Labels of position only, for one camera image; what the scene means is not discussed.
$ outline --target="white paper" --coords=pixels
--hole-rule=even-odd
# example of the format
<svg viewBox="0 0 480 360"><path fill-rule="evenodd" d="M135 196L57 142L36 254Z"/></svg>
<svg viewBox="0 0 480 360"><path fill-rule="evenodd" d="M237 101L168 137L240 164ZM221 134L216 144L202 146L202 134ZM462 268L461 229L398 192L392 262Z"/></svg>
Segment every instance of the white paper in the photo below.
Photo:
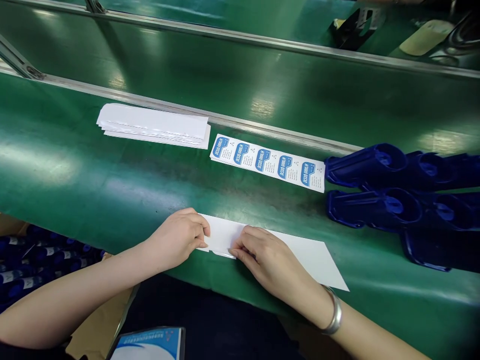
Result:
<svg viewBox="0 0 480 360"><path fill-rule="evenodd" d="M97 122L105 121L202 140L208 119L206 116L183 115L108 103L101 108Z"/></svg>
<svg viewBox="0 0 480 360"><path fill-rule="evenodd" d="M216 136L210 158L320 193L325 191L325 164L322 161L271 150L221 134Z"/></svg>
<svg viewBox="0 0 480 360"><path fill-rule="evenodd" d="M196 137L175 135L169 132L143 129L140 127L130 126L130 125L120 125L114 122L108 122L103 120L97 120L96 123L101 127L102 130L107 130L107 131L116 131L119 133L136 134L136 135L155 136L159 138L167 138L167 139L177 140L177 141L186 141L186 142L192 142L196 144L198 144L201 141L201 139L198 139Z"/></svg>
<svg viewBox="0 0 480 360"><path fill-rule="evenodd" d="M128 134L124 132L115 132L115 131L105 131L104 134L107 136L115 137L115 138L141 140L141 141L148 141L153 143L170 144L170 145L177 145L177 146L183 146L188 148L206 150L209 148L210 129L211 129L210 125L207 125L205 139L203 139L199 144L192 144L184 141L175 141L175 140L160 138L156 136L135 135L135 134Z"/></svg>
<svg viewBox="0 0 480 360"><path fill-rule="evenodd" d="M214 254L234 259L228 249L238 239L245 224L219 217L201 215L210 224L211 236L205 237L208 247L199 248L198 250L212 251ZM315 281L332 288L349 291L324 242L277 231L269 231L288 245L298 261L300 261Z"/></svg>

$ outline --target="silver bangle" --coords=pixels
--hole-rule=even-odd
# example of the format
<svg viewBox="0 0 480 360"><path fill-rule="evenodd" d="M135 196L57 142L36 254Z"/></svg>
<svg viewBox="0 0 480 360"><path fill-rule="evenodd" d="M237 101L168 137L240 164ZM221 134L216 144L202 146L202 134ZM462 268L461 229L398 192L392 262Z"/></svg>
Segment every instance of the silver bangle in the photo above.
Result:
<svg viewBox="0 0 480 360"><path fill-rule="evenodd" d="M320 330L322 334L333 335L340 328L340 323L342 321L342 308L340 307L340 299L337 295L335 295L334 291L329 286L322 286L325 288L325 290L328 292L331 299L333 300L333 319L326 328Z"/></svg>

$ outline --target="metal rail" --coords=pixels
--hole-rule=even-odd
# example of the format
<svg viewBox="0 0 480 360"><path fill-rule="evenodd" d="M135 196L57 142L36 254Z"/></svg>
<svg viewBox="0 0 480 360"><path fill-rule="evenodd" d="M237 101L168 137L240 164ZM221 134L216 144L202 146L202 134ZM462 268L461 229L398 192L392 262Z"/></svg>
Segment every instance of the metal rail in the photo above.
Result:
<svg viewBox="0 0 480 360"><path fill-rule="evenodd" d="M0 35L0 58L27 79L42 80L45 75L32 66L3 36Z"/></svg>
<svg viewBox="0 0 480 360"><path fill-rule="evenodd" d="M80 5L68 4L51 0L4 0L10 3L25 4L39 8L63 11L72 14L106 19L121 23L135 24L152 29L162 29L209 38L222 39L238 43L251 44L276 50L307 54L325 58L334 58L344 61L371 64L375 66L405 70L410 72L430 73L449 77L465 77L480 79L480 71L422 63L417 61L398 59L388 56L372 55L362 52L342 50L328 46L308 44L298 41L278 39L268 36L248 34L208 26L190 24L179 21L164 20L150 16L135 15L120 11L108 10L106 13L93 13Z"/></svg>
<svg viewBox="0 0 480 360"><path fill-rule="evenodd" d="M319 149L338 155L348 155L361 150L362 147L350 145L344 142L329 140L323 137L312 136L305 133L290 131L281 127L265 125L255 121L244 120L238 117L222 115L219 113L183 106L173 102L158 100L151 97L135 95L125 91L113 90L107 87L88 84L85 82L70 80L63 77L47 75L41 81L50 85L67 88L82 93L100 96L114 101L138 105L145 108L162 110L176 114L197 115L208 117L208 122L225 127L267 136L270 138L288 141L309 148Z"/></svg>

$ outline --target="woman's right hand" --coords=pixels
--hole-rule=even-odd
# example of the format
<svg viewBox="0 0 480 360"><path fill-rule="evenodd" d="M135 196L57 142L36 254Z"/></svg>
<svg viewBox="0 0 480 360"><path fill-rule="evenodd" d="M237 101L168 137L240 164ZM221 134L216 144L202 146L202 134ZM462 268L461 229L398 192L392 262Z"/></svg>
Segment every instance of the woman's right hand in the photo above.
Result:
<svg viewBox="0 0 480 360"><path fill-rule="evenodd" d="M267 230L245 226L229 249L251 271L257 281L273 296L290 305L307 319L324 321L326 327L333 315L333 302L327 291L304 269L282 240Z"/></svg>

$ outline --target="blue plastic part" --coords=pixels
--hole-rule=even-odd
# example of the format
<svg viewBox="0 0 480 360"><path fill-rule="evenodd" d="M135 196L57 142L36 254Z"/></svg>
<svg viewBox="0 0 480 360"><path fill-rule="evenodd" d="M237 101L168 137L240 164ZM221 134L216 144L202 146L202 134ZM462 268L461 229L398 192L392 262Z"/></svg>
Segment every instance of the blue plastic part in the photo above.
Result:
<svg viewBox="0 0 480 360"><path fill-rule="evenodd" d="M415 264L480 273L480 231L408 229L400 239L405 256Z"/></svg>
<svg viewBox="0 0 480 360"><path fill-rule="evenodd" d="M463 201L473 213L473 228L480 230L480 192L465 192L454 194L456 198Z"/></svg>
<svg viewBox="0 0 480 360"><path fill-rule="evenodd" d="M411 230L405 230L400 233L400 240L401 240L401 247L403 249L403 253L405 254L406 258L410 260L412 263L424 266L426 268L439 270L442 272L448 273L452 270L451 267L435 265L428 260L425 260L421 254L421 251L417 250L418 238L412 235Z"/></svg>
<svg viewBox="0 0 480 360"><path fill-rule="evenodd" d="M397 232L422 218L420 203L407 191L386 188L379 191L330 191L327 215L333 221L351 228L372 228Z"/></svg>
<svg viewBox="0 0 480 360"><path fill-rule="evenodd" d="M433 192L439 185L449 184L455 179L455 170L443 157L434 152L414 151L406 155L407 166L397 173L387 173L365 179L361 188L375 190L399 187L407 190Z"/></svg>
<svg viewBox="0 0 480 360"><path fill-rule="evenodd" d="M431 230L469 231L476 227L476 212L461 194L417 194L425 216L413 224Z"/></svg>
<svg viewBox="0 0 480 360"><path fill-rule="evenodd" d="M447 183L439 183L436 191L480 187L480 155L462 153L444 158L453 168L455 177Z"/></svg>
<svg viewBox="0 0 480 360"><path fill-rule="evenodd" d="M397 173L407 166L405 154L397 147L381 143L344 157L325 160L325 176L333 184L357 188L364 181Z"/></svg>

